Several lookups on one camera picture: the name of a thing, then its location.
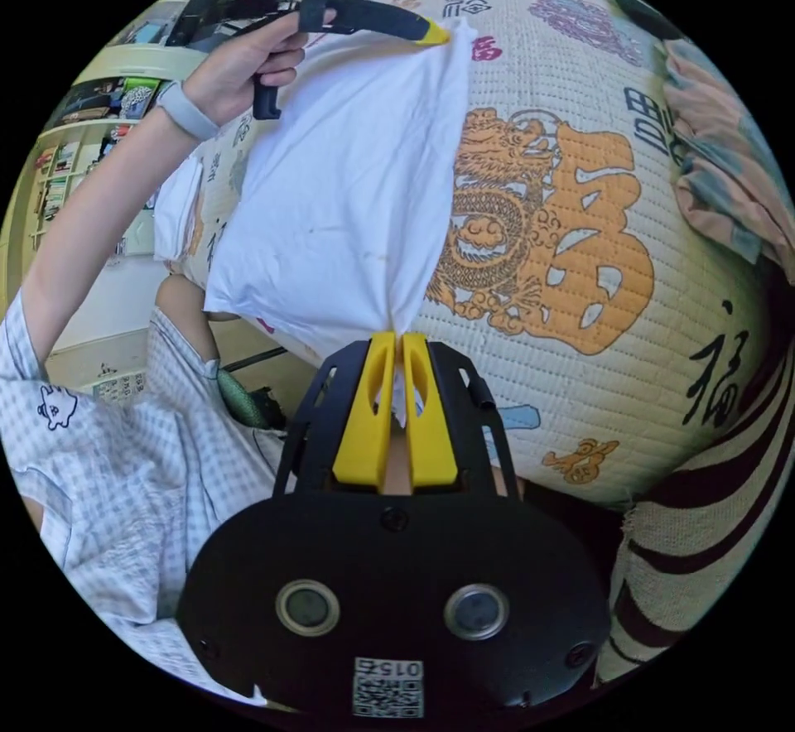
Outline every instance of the screw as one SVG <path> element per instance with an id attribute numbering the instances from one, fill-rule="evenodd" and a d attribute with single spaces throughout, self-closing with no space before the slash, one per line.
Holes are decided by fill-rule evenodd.
<path id="1" fill-rule="evenodd" d="M 207 660 L 215 660 L 218 657 L 218 647 L 212 641 L 202 638 L 199 641 L 199 649 Z"/>
<path id="2" fill-rule="evenodd" d="M 582 668 L 593 657 L 592 643 L 578 643 L 566 655 L 566 668 Z"/>
<path id="3" fill-rule="evenodd" d="M 381 524 L 392 533 L 400 533 L 408 526 L 408 514 L 400 508 L 387 508 L 381 514 Z"/>

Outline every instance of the gray wristband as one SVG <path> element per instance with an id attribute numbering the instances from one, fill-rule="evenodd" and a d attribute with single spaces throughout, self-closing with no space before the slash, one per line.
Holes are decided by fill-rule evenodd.
<path id="1" fill-rule="evenodd" d="M 189 136 L 207 142 L 215 138 L 220 128 L 207 118 L 182 91 L 182 83 L 173 83 L 157 100 L 160 106 Z"/>

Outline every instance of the wrist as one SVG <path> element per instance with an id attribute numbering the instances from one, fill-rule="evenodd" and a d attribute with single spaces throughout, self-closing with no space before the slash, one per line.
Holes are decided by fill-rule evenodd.
<path id="1" fill-rule="evenodd" d="M 224 122 L 220 121 L 218 112 L 214 110 L 212 100 L 207 95 L 201 93 L 194 83 L 193 75 L 189 75 L 187 80 L 182 83 L 182 93 L 193 103 L 197 110 L 204 114 L 214 125 L 222 127 Z"/>
<path id="2" fill-rule="evenodd" d="M 185 153 L 187 157 L 200 144 L 201 140 L 183 130 L 163 108 L 154 108 L 144 119 L 142 125 L 149 122 L 158 141 L 167 142 L 176 153 Z"/>

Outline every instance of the striped fabric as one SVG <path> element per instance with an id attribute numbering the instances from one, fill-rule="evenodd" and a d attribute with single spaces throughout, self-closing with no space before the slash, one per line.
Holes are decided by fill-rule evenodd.
<path id="1" fill-rule="evenodd" d="M 613 628 L 597 684 L 622 677 L 694 627 L 736 577 L 795 461 L 795 340 L 754 405 L 638 503 L 613 572 Z"/>

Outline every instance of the qr code label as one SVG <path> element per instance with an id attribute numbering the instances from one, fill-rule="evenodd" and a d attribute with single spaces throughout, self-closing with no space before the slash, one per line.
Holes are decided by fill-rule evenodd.
<path id="1" fill-rule="evenodd" d="M 422 661 L 357 657 L 354 715 L 362 718 L 422 718 Z"/>

